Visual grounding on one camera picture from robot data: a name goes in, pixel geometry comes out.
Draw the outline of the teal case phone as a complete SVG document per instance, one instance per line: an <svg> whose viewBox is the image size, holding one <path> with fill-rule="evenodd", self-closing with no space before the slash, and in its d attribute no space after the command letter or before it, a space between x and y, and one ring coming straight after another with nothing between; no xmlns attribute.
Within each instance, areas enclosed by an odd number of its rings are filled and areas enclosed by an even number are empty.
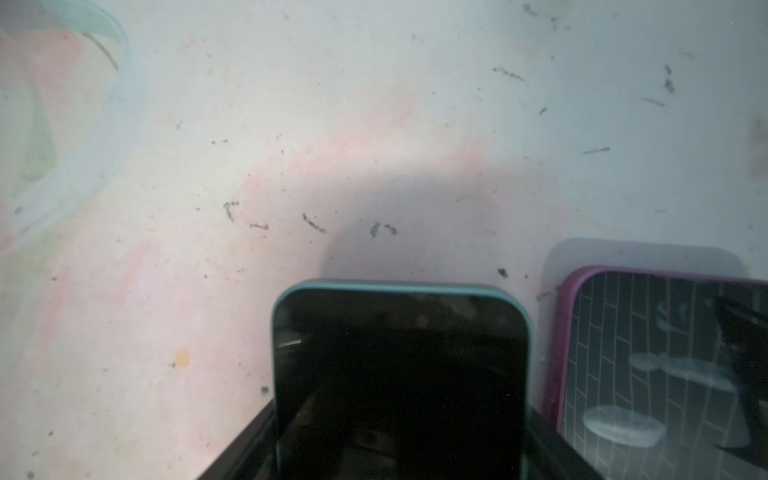
<svg viewBox="0 0 768 480"><path fill-rule="evenodd" d="M531 331L489 286L316 280L272 317L283 479L521 479Z"/></svg>

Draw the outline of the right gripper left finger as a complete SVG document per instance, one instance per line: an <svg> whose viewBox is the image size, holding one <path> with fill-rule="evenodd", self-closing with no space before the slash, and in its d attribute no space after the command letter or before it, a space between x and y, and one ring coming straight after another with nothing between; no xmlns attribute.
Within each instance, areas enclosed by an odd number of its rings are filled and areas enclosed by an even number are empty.
<svg viewBox="0 0 768 480"><path fill-rule="evenodd" d="M270 401L198 477L199 480L276 478L276 426Z"/></svg>

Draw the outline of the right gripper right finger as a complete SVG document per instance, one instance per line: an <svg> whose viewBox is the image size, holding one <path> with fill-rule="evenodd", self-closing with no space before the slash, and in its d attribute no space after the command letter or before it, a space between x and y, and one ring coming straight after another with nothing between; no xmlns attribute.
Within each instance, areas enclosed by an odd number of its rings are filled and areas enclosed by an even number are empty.
<svg viewBox="0 0 768 480"><path fill-rule="evenodd" d="M527 413L526 465L527 479L603 479L535 409Z"/></svg>

